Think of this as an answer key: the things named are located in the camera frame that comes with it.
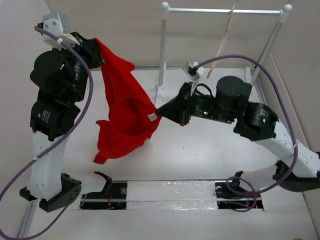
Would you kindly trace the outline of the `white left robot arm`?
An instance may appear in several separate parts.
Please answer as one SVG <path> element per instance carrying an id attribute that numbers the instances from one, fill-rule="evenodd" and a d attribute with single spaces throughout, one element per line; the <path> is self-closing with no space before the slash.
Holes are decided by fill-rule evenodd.
<path id="1" fill-rule="evenodd" d="M 95 39 L 78 32 L 71 35 L 80 43 L 73 50 L 81 59 L 67 49 L 51 49 L 36 58 L 30 73 L 30 80 L 39 88 L 30 115 L 36 162 L 28 185 L 19 194 L 28 201 L 39 199 L 39 207 L 48 213 L 72 204 L 82 186 L 81 181 L 62 172 L 67 139 L 44 156 L 41 153 L 74 128 L 81 111 L 76 103 L 85 98 L 88 72 L 103 63 Z"/>

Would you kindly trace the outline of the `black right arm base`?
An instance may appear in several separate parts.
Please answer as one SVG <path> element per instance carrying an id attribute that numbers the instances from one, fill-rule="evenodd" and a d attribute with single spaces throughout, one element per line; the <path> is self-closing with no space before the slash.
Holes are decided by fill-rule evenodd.
<path id="1" fill-rule="evenodd" d="M 219 210 L 233 210 L 236 212 L 245 212 L 249 208 L 263 209 L 261 195 L 256 196 L 256 201 L 253 196 L 244 196 L 230 191 L 226 186 L 226 181 L 216 181 L 214 183 L 217 208 Z"/>

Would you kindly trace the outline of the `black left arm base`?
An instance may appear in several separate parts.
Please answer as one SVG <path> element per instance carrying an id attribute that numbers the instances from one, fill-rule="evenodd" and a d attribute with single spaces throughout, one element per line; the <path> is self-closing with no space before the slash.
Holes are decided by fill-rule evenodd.
<path id="1" fill-rule="evenodd" d="M 79 208 L 82 210 L 125 210 L 127 181 L 114 181 L 110 176 L 94 171 L 82 184 Z"/>

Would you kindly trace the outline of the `red t shirt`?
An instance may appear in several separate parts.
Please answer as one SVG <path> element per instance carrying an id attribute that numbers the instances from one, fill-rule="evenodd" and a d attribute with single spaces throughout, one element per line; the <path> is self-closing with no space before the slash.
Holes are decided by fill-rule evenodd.
<path id="1" fill-rule="evenodd" d="M 101 73 L 108 104 L 108 119 L 98 120 L 98 153 L 94 163 L 124 157 L 141 147 L 159 126 L 161 117 L 132 71 L 135 65 L 115 55 L 98 41 L 104 63 Z"/>

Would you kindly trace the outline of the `beige wooden hanger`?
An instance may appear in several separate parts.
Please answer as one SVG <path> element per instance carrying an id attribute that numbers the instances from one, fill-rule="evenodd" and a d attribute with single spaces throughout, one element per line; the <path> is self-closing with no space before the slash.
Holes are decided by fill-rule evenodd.
<path id="1" fill-rule="evenodd" d="M 227 41 L 227 38 L 228 38 L 228 35 L 229 35 L 229 30 L 230 30 L 230 27 L 231 27 L 231 24 L 233 22 L 233 14 L 234 14 L 234 10 L 235 10 L 235 7 L 236 7 L 236 4 L 233 4 L 230 12 L 229 12 L 229 17 L 228 17 L 228 21 L 227 21 L 227 25 L 226 25 L 226 28 L 225 28 L 225 31 L 224 31 L 224 35 L 223 35 L 223 38 L 222 38 L 222 41 L 220 43 L 220 46 L 219 46 L 219 49 L 217 51 L 217 54 L 216 54 L 216 57 L 219 57 L 222 55 L 222 51 L 224 49 L 224 46 L 226 44 L 226 41 Z M 216 67 L 216 62 L 214 61 L 212 64 L 211 64 L 211 67 L 207 73 L 207 76 L 206 78 L 209 79 L 209 77 L 211 76 L 212 72 L 214 71 L 215 67 Z"/>

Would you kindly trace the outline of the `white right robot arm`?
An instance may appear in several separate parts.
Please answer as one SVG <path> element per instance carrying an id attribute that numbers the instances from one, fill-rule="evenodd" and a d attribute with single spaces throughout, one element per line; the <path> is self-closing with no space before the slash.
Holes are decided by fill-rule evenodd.
<path id="1" fill-rule="evenodd" d="M 236 123 L 234 133 L 266 148 L 278 161 L 271 166 L 251 172 L 238 171 L 231 191 L 242 197 L 248 191 L 267 188 L 280 180 L 294 163 L 294 149 L 298 148 L 297 161 L 289 176 L 279 184 L 291 192 L 305 192 L 320 187 L 320 157 L 291 135 L 277 114 L 268 106 L 249 100 L 252 86 L 236 76 L 218 80 L 216 94 L 191 91 L 191 82 L 185 82 L 178 95 L 158 108 L 156 114 L 181 126 L 191 117 L 225 124 Z"/>

